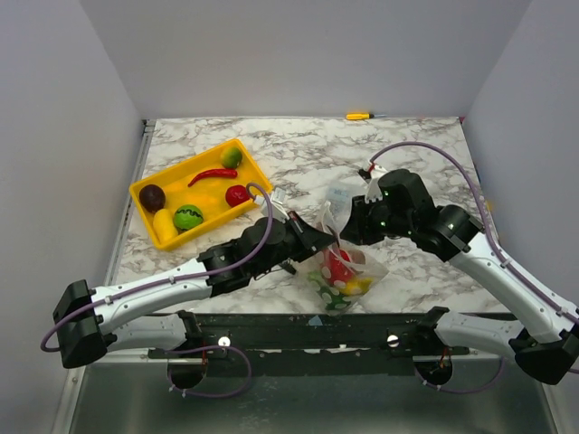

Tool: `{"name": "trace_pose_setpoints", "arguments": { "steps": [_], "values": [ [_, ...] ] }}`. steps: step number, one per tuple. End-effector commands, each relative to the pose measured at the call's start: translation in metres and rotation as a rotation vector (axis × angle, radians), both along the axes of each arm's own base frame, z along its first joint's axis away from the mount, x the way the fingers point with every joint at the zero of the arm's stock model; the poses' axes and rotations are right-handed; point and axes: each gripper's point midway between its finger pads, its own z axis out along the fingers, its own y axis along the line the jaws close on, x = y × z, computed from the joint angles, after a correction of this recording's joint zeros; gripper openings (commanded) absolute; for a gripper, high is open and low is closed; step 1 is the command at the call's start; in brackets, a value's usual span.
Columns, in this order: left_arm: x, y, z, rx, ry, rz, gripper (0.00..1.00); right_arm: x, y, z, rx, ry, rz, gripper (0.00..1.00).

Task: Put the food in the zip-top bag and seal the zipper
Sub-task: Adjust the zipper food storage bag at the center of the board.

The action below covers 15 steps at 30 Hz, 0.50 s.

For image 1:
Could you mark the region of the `red bell pepper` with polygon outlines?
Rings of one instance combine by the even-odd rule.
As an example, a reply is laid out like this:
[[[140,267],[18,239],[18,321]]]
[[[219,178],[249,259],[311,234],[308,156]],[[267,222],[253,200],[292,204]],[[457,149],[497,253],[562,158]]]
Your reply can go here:
[[[345,250],[327,249],[324,251],[321,274],[331,287],[341,289],[355,276],[349,265],[350,256]]]

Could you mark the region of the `clear zip top bag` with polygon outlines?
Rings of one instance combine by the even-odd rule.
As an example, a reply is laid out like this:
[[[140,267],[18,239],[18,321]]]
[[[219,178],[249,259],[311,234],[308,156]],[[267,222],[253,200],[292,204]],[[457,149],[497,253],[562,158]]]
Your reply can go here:
[[[329,200],[323,203],[316,228],[335,236],[337,241],[296,266],[329,315],[345,313],[388,274],[388,268],[374,256],[339,237],[346,212],[344,205],[334,205]]]

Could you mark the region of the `yellow banana bunch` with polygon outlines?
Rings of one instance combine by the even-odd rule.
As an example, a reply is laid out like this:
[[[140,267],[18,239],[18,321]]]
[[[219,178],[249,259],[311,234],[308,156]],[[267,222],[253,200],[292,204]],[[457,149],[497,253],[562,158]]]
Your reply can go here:
[[[348,297],[362,296],[369,291],[373,283],[372,278],[352,278],[340,289],[340,293]]]

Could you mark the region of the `green bell pepper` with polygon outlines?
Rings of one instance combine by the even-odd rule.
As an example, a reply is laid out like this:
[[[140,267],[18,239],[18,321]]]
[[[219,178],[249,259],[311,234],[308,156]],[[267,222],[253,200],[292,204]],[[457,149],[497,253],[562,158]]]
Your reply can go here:
[[[338,315],[346,312],[353,304],[352,300],[343,295],[338,289],[331,287],[318,271],[310,271],[307,280],[312,283],[321,298],[325,311],[329,315]]]

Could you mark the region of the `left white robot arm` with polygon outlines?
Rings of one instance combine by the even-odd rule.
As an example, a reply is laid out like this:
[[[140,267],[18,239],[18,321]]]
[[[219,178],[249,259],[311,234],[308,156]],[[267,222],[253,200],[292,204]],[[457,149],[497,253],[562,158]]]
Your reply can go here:
[[[302,262],[335,242],[335,237],[292,212],[285,222],[266,217],[240,237],[213,246],[186,263],[158,275],[118,286],[90,288],[86,280],[64,289],[52,312],[57,353],[66,369],[94,363],[109,351],[152,347],[194,355],[199,333],[187,325],[160,337],[128,330],[145,316],[187,301],[229,294],[288,260]]]

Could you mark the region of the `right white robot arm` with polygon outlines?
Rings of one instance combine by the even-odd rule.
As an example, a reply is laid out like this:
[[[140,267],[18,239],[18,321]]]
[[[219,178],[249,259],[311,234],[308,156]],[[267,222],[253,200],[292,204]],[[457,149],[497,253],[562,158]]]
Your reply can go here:
[[[515,362],[539,382],[558,384],[578,358],[577,306],[520,269],[466,210],[435,204],[418,174],[375,166],[358,173],[366,189],[352,199],[342,239],[373,245],[407,238],[469,275],[514,316],[498,321],[436,307],[416,332],[418,347],[427,354],[446,346],[482,350]]]

